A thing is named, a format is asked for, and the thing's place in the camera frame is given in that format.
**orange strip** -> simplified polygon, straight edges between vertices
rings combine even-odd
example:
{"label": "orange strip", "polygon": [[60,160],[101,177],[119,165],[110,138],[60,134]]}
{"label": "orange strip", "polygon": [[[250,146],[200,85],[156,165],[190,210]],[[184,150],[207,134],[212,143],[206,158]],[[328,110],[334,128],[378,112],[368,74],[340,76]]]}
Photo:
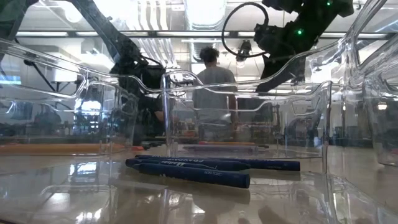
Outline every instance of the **orange strip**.
{"label": "orange strip", "polygon": [[[20,153],[46,153],[46,154],[73,154],[73,153],[91,153],[100,152],[100,144],[10,144],[0,146],[0,154],[20,154]],[[121,151],[125,147],[120,144],[113,145],[113,151]]]}
{"label": "orange strip", "polygon": [[200,141],[198,144],[211,144],[217,146],[255,146],[253,142],[206,142]]}

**crayon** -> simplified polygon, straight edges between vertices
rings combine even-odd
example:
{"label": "crayon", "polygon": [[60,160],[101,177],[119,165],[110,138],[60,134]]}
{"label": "crayon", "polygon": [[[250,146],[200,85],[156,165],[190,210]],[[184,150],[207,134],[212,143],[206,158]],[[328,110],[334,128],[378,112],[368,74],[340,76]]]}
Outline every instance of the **crayon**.
{"label": "crayon", "polygon": [[208,184],[218,184],[247,189],[250,186],[250,175],[239,172],[197,169],[191,167],[168,166],[141,163],[133,166],[141,174],[159,175],[176,179],[190,180]]}

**dark hair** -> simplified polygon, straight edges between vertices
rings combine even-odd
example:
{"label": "dark hair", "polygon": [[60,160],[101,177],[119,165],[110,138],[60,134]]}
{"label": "dark hair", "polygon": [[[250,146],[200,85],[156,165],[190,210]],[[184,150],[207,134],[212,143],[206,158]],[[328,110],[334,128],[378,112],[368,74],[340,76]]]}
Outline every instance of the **dark hair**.
{"label": "dark hair", "polygon": [[202,59],[205,63],[215,62],[220,55],[220,52],[213,47],[205,47],[200,51],[200,59]]}

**blue crayon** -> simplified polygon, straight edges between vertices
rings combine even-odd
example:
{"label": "blue crayon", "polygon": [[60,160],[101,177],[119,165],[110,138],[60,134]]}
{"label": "blue crayon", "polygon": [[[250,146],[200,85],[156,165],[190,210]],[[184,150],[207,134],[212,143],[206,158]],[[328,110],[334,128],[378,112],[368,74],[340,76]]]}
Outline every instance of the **blue crayon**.
{"label": "blue crayon", "polygon": [[142,174],[159,175],[201,183],[218,184],[230,187],[249,188],[250,175],[239,172],[225,172],[190,167],[167,166],[141,163],[133,166]]}
{"label": "blue crayon", "polygon": [[175,161],[160,161],[160,160],[152,160],[152,159],[126,159],[126,166],[133,167],[136,164],[141,163],[150,163],[150,164],[160,164],[160,165],[169,165],[169,166],[181,166],[181,167],[191,167],[198,169],[212,169],[210,166],[205,166],[201,164],[188,164],[186,162],[175,162]]}
{"label": "blue crayon", "polygon": [[229,159],[229,158],[211,158],[220,161],[235,161],[249,164],[252,169],[270,169],[300,171],[299,161],[269,161],[261,159]]}
{"label": "blue crayon", "polygon": [[242,162],[236,161],[220,161],[214,159],[202,159],[202,158],[174,158],[174,157],[162,157],[162,156],[149,156],[149,155],[136,155],[137,159],[152,159],[161,161],[175,161],[185,162],[189,164],[201,164],[215,168],[217,170],[224,171],[240,171],[250,169],[250,166]]}

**table surface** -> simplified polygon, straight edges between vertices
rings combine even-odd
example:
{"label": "table surface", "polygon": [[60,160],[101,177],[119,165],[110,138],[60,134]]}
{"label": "table surface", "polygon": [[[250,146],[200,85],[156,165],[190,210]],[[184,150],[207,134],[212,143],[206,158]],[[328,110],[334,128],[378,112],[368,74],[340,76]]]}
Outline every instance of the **table surface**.
{"label": "table surface", "polygon": [[[162,152],[164,147],[144,153]],[[0,220],[398,223],[398,172],[379,165],[372,149],[329,147],[328,167],[335,175],[250,170],[249,189],[139,174],[124,165],[135,154],[2,156]]]}

